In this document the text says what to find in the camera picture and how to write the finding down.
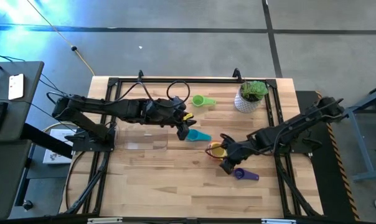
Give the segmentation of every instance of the cable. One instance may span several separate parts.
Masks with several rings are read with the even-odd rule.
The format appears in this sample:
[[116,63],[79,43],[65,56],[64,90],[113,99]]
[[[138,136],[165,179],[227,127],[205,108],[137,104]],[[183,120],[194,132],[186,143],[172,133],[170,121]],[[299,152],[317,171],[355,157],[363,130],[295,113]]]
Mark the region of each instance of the cable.
[[66,179],[66,184],[65,184],[65,204],[66,204],[66,209],[69,209],[69,200],[68,200],[68,187],[69,187],[69,180],[70,180],[70,175],[72,174],[73,168],[75,167],[77,161],[81,158],[82,155],[84,155],[84,151],[81,152],[76,159],[72,162],[72,165],[70,166],[70,170],[68,173],[68,177]]
[[[51,116],[50,114],[48,114],[47,112],[45,112],[43,109],[39,108],[38,106],[34,105],[33,103],[29,103],[28,101],[24,101],[24,100],[6,100],[6,99],[0,99],[0,101],[16,101],[16,102],[25,102],[31,106],[34,106],[36,107],[37,109],[39,109],[41,112],[45,113],[47,116],[55,119],[53,116]],[[68,126],[66,126],[65,124],[63,124],[66,128],[68,128],[69,130],[75,132],[72,128],[69,128]]]
[[296,124],[297,122],[301,121],[302,119],[306,119],[306,118],[308,118],[308,116],[310,116],[310,115],[312,115],[312,114],[314,114],[314,113],[317,113],[317,112],[323,110],[324,108],[327,108],[328,106],[331,106],[331,105],[333,105],[333,104],[335,104],[335,103],[339,103],[339,102],[338,102],[338,101],[335,101],[335,102],[329,103],[329,104],[327,104],[327,105],[325,105],[325,106],[323,106],[323,107],[321,107],[321,108],[318,108],[318,109],[316,109],[316,110],[310,112],[309,114],[307,114],[306,117],[302,117],[301,119],[298,119],[297,121],[291,123],[289,126],[285,126],[283,129],[281,129],[281,131],[279,131],[278,134],[277,134],[276,137],[275,137],[274,146],[273,146],[273,150],[272,150],[271,153],[273,153],[273,154],[275,153],[276,145],[277,145],[278,140],[280,139],[280,135],[281,135],[281,133],[282,133],[286,128],[291,127],[292,125]]
[[5,56],[1,56],[1,55],[0,55],[0,57],[1,57],[1,58],[4,58],[4,59],[6,59],[6,60],[8,60],[8,61],[10,61],[10,62],[12,62],[11,59],[9,59],[9,58],[7,58],[7,57],[5,57]]
[[168,88],[167,88],[167,90],[166,90],[166,95],[167,95],[167,97],[170,99],[170,100],[172,100],[172,98],[170,97],[170,95],[169,95],[169,90],[170,90],[170,87],[171,86],[173,86],[174,84],[176,84],[176,83],[183,83],[183,84],[185,84],[185,86],[187,86],[187,89],[188,89],[188,94],[187,94],[187,97],[182,101],[182,102],[180,102],[180,103],[178,103],[178,104],[176,104],[176,105],[172,105],[172,106],[166,106],[166,105],[162,105],[161,103],[158,103],[157,101],[155,101],[153,98],[152,98],[152,96],[151,96],[151,94],[149,94],[149,92],[148,92],[148,89],[146,88],[146,86],[145,86],[145,84],[143,84],[142,82],[136,82],[136,83],[134,83],[134,85],[132,85],[127,91],[126,91],[126,93],[124,93],[121,97],[119,97],[118,99],[116,99],[115,101],[112,101],[112,102],[110,102],[110,103],[106,103],[105,105],[112,105],[112,104],[114,104],[114,103],[117,103],[117,102],[119,102],[120,100],[122,100],[136,85],[138,85],[138,84],[140,84],[143,88],[144,88],[144,91],[145,91],[145,93],[146,93],[146,95],[148,96],[148,98],[154,103],[154,104],[156,104],[156,105],[158,105],[158,106],[162,106],[162,107],[164,107],[164,108],[174,108],[174,107],[177,107],[177,106],[179,106],[179,105],[182,105],[182,104],[184,104],[187,100],[188,100],[188,98],[189,98],[189,96],[190,96],[190,88],[189,88],[189,85],[188,85],[188,83],[186,83],[185,81],[183,81],[183,80],[176,80],[176,81],[174,81],[174,82],[172,82],[169,86],[168,86]]
[[58,94],[54,93],[54,92],[48,92],[46,93],[45,95],[47,96],[47,98],[53,103],[53,104],[56,104],[56,102],[51,98],[50,94],[54,94],[54,95],[57,95],[59,96]]
[[59,91],[60,93],[62,93],[64,95],[67,95],[67,93],[65,93],[64,91],[61,91],[58,88],[54,88],[54,87],[50,86],[48,83],[44,82],[43,80],[39,80],[39,81],[42,82],[43,84],[45,84],[46,86],[50,87],[51,89],[53,89],[55,91]]
[[63,40],[68,43],[68,45],[71,47],[71,50],[73,52],[75,52],[79,57],[80,59],[84,62],[84,64],[88,67],[88,69],[90,69],[91,73],[93,74],[93,76],[95,76],[95,73],[93,71],[93,69],[89,66],[89,64],[84,60],[84,58],[80,55],[80,52],[77,50],[77,47],[74,46],[69,40],[67,40],[58,30],[57,28],[55,28],[51,23],[50,21],[48,21],[40,12],[39,10],[36,9],[36,7],[29,1],[29,0],[26,0],[32,7],[33,9],[53,28],[54,31],[56,31],[59,36],[61,36],[63,38]]
[[0,57],[4,58],[4,59],[6,59],[6,60],[8,60],[10,62],[13,62],[13,60],[11,60],[10,58],[15,59],[15,60],[21,60],[21,61],[25,62],[25,60],[20,59],[20,58],[14,58],[14,57],[10,57],[10,56],[2,56],[2,55],[0,55]]
[[54,86],[53,89],[63,93],[64,95],[67,95],[66,92],[59,90],[59,88],[47,76],[45,76],[43,73],[41,73],[41,75]]

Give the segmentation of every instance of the wooden table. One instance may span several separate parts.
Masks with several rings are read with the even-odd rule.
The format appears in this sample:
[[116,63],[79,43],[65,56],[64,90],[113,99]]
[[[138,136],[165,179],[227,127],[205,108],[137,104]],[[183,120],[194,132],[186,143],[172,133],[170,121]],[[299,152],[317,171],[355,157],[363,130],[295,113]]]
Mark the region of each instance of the wooden table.
[[[104,98],[108,79],[109,77],[93,77],[88,97]],[[286,120],[299,113],[293,80],[279,78],[276,81],[283,118]],[[217,101],[215,106],[201,108],[193,107],[191,100],[186,103],[186,111],[193,113],[194,119],[197,120],[197,124],[192,128],[210,134],[214,141],[222,140],[220,133],[228,134],[236,141],[243,141],[246,140],[248,133],[268,126],[264,100],[251,114],[240,113],[234,108],[233,100],[239,84],[190,83],[189,85],[190,99],[193,95],[201,94]],[[122,94],[130,86],[131,83],[124,83]],[[166,97],[168,83],[148,83],[146,86],[153,98]],[[186,94],[184,85],[172,87],[171,95],[184,98]],[[127,98],[147,98],[147,96],[144,90],[137,86]],[[100,122],[100,115],[88,114],[88,116],[94,122]],[[120,133],[126,128],[160,129],[155,126],[128,124],[120,120],[118,127]],[[283,217],[273,157],[251,156],[237,166],[259,174],[259,181],[236,180],[219,167],[220,161],[211,159],[204,153],[207,142],[179,141],[176,128],[165,129],[169,133],[165,151],[121,150],[120,143],[116,143],[116,149],[111,154],[108,166],[101,216]],[[72,172],[68,189],[69,204],[77,199],[87,185],[92,157],[93,153],[86,153]],[[322,213],[310,160],[303,155],[292,154],[292,163],[298,189],[314,209]],[[91,207],[95,203],[96,189],[93,192]],[[289,208],[293,211],[288,188],[287,196]],[[64,210],[63,201],[60,211]]]

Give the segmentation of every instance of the gray floor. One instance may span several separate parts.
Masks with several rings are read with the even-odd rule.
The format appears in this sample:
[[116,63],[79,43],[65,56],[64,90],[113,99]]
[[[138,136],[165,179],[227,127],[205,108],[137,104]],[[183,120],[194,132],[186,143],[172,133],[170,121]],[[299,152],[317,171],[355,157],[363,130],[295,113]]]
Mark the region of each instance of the gray floor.
[[[57,26],[266,28],[261,0],[42,0],[36,4]],[[376,30],[376,0],[268,0],[268,4],[274,29]],[[0,0],[0,24],[47,25],[25,1],[16,0]],[[145,75],[227,77],[238,67],[245,77],[275,77],[267,34],[63,34],[97,75],[137,75],[142,69]],[[320,90],[323,95],[345,98],[342,104],[349,106],[376,87],[376,35],[276,34],[275,40],[282,75],[293,78],[297,90]],[[63,91],[88,92],[90,71],[55,32],[31,32],[22,27],[0,30],[0,54],[42,60],[44,74]],[[44,93],[49,90],[39,85],[34,98],[34,103],[48,112],[52,105]],[[28,121],[38,128],[55,122],[35,108]],[[334,132],[347,174],[363,172],[364,162],[350,124],[334,124]],[[26,213],[13,211],[12,217],[53,214],[63,184],[64,179],[31,183],[29,190],[34,194],[29,197],[37,204],[51,186],[54,197],[48,200],[53,206]],[[376,222],[376,180],[350,186],[361,220]]]

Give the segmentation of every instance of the white patterned pot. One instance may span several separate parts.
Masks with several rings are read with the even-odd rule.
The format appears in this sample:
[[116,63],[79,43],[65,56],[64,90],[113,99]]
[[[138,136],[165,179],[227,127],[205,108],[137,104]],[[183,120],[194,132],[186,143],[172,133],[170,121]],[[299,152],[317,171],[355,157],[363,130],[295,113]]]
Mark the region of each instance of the white patterned pot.
[[256,107],[261,103],[261,100],[256,102],[249,102],[240,95],[240,90],[238,90],[237,95],[235,96],[235,107],[242,113],[251,113]]

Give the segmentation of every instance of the black cable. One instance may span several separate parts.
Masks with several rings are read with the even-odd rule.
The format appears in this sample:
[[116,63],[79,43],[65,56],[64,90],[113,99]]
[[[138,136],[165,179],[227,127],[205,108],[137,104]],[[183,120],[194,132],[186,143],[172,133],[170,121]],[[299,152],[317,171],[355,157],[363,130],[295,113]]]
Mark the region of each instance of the black cable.
[[39,81],[42,82],[43,84],[45,84],[46,86],[50,87],[51,89],[55,90],[55,91],[59,91],[59,92],[62,93],[62,94],[66,94],[66,93],[64,93],[63,91],[61,91],[61,90],[59,90],[59,89],[57,89],[57,88],[54,88],[54,87],[50,86],[48,83],[46,83],[46,82],[43,81],[43,80],[39,80]]
[[41,80],[41,82],[42,83],[44,83],[44,84],[46,84],[48,87],[50,87],[50,88],[52,88],[52,89],[54,89],[54,90],[57,90],[57,91],[59,91],[59,92],[61,92],[61,93],[63,93],[64,95],[67,95],[64,91],[61,91],[47,76],[45,76],[43,73],[41,73],[41,75],[46,79],[46,80],[48,80],[54,87],[52,88],[50,85],[48,85],[47,83],[44,83],[42,80]]
[[0,57],[1,57],[1,58],[4,58],[4,59],[6,59],[6,60],[8,60],[8,61],[10,61],[10,62],[12,62],[11,59],[9,59],[9,58],[7,58],[7,57],[5,57],[5,56],[1,56],[1,55],[0,55]]
[[[25,102],[31,106],[34,106],[36,107],[37,109],[39,109],[41,112],[45,113],[47,116],[49,116],[50,118],[53,118],[55,119],[53,116],[51,116],[50,114],[48,114],[47,112],[45,112],[43,109],[39,108],[38,106],[34,105],[33,103],[29,103],[28,101],[24,101],[24,100],[6,100],[6,99],[0,99],[0,101],[16,101],[16,102]],[[63,124],[61,121],[57,120],[59,123],[61,123],[62,125],[64,125],[66,128],[68,128],[69,130],[75,132],[72,128],[69,128],[67,125]]]
[[168,88],[167,88],[167,90],[166,90],[166,95],[167,95],[167,97],[171,100],[172,98],[169,96],[169,90],[170,90],[170,87],[171,86],[173,86],[174,84],[176,84],[176,83],[183,83],[183,84],[185,84],[186,86],[187,86],[187,88],[188,88],[188,94],[187,94],[187,97],[182,101],[182,102],[180,102],[180,103],[178,103],[178,104],[176,104],[176,105],[172,105],[172,106],[166,106],[166,105],[162,105],[161,103],[158,103],[157,101],[155,101],[153,98],[152,98],[152,96],[149,94],[149,92],[148,92],[148,89],[146,88],[146,86],[145,86],[145,84],[143,84],[142,82],[136,82],[136,83],[134,83],[134,85],[132,85],[127,91],[126,91],[126,93],[124,93],[121,97],[119,97],[118,99],[116,99],[115,101],[112,101],[112,102],[110,102],[110,103],[106,103],[105,105],[112,105],[112,104],[114,104],[114,103],[117,103],[117,102],[119,102],[120,100],[122,100],[136,85],[138,85],[138,84],[140,84],[143,88],[144,88],[144,91],[145,91],[145,94],[148,96],[148,98],[154,103],[154,104],[156,104],[156,105],[158,105],[158,106],[162,106],[162,107],[165,107],[165,108],[174,108],[174,107],[177,107],[177,106],[179,106],[179,105],[182,105],[182,104],[184,104],[188,99],[189,99],[189,96],[190,96],[190,88],[189,88],[189,85],[188,85],[188,83],[186,83],[185,81],[183,81],[183,80],[176,80],[176,81],[174,81],[174,82],[172,82],[169,86],[168,86]]
[[51,98],[50,94],[54,94],[53,92],[48,92],[46,93],[45,95],[47,96],[47,98],[53,103],[53,104],[56,104],[56,102]]
[[317,211],[315,211],[312,206],[307,202],[304,196],[301,194],[300,190],[293,184],[293,181],[290,177],[285,175],[284,167],[282,165],[281,159],[275,164],[277,172],[280,173],[280,176],[285,181],[286,185],[291,189],[291,192],[298,199],[299,204],[302,206],[303,210],[309,216],[321,216]]
[[[104,124],[105,126],[108,125],[108,124],[111,124],[111,123],[114,123],[113,126],[110,127],[110,130],[111,128],[114,128],[116,127],[117,125],[117,122],[116,121],[110,121],[106,124]],[[67,180],[66,180],[66,184],[65,184],[65,204],[66,204],[66,209],[68,210],[69,209],[69,204],[68,204],[68,187],[69,187],[69,180],[70,180],[70,175],[72,174],[72,171],[73,171],[73,168],[75,167],[77,161],[79,160],[79,158],[85,153],[85,151],[81,152],[77,157],[76,159],[73,161],[72,165],[70,166],[70,170],[69,170],[69,173],[68,173],[68,177],[67,177]]]
[[20,58],[14,58],[14,57],[10,57],[10,56],[4,56],[4,57],[6,57],[6,58],[12,58],[12,59],[15,59],[15,60],[20,60],[20,61],[26,62],[25,60],[20,59]]
[[300,121],[302,121],[303,119],[308,118],[310,115],[312,115],[312,114],[314,114],[314,113],[317,113],[317,112],[323,110],[324,108],[327,108],[328,106],[331,106],[331,105],[336,104],[336,103],[338,103],[338,101],[335,101],[335,102],[329,103],[329,104],[327,104],[326,106],[323,106],[323,107],[321,107],[321,108],[318,108],[318,109],[316,109],[316,110],[310,112],[309,114],[307,114],[305,117],[302,117],[301,119],[298,119],[297,121],[291,123],[289,126],[285,126],[283,129],[281,129],[281,131],[279,131],[278,134],[277,134],[276,137],[275,137],[274,146],[273,146],[273,150],[272,150],[271,153],[273,153],[273,154],[275,153],[276,145],[277,145],[277,143],[278,143],[278,141],[279,141],[279,139],[280,139],[280,135],[281,135],[281,133],[282,133],[286,128],[292,127],[292,125],[296,124],[297,122],[300,122]]
[[13,62],[10,58],[15,59],[15,60],[21,60],[21,61],[25,62],[25,60],[20,59],[20,58],[14,58],[14,57],[10,57],[10,56],[2,56],[2,55],[0,55],[0,57],[4,58],[4,59],[6,59],[6,60],[8,60],[10,62]]
[[69,170],[69,173],[68,173],[68,177],[66,179],[66,184],[65,184],[65,204],[66,204],[66,210],[69,209],[69,204],[68,204],[68,187],[69,187],[69,180],[70,180],[70,175],[72,174],[72,171],[73,171],[73,168],[75,167],[77,161],[81,158],[81,156],[84,154],[85,152],[81,152],[77,157],[76,159],[72,162],[72,165],[70,165],[70,170]]

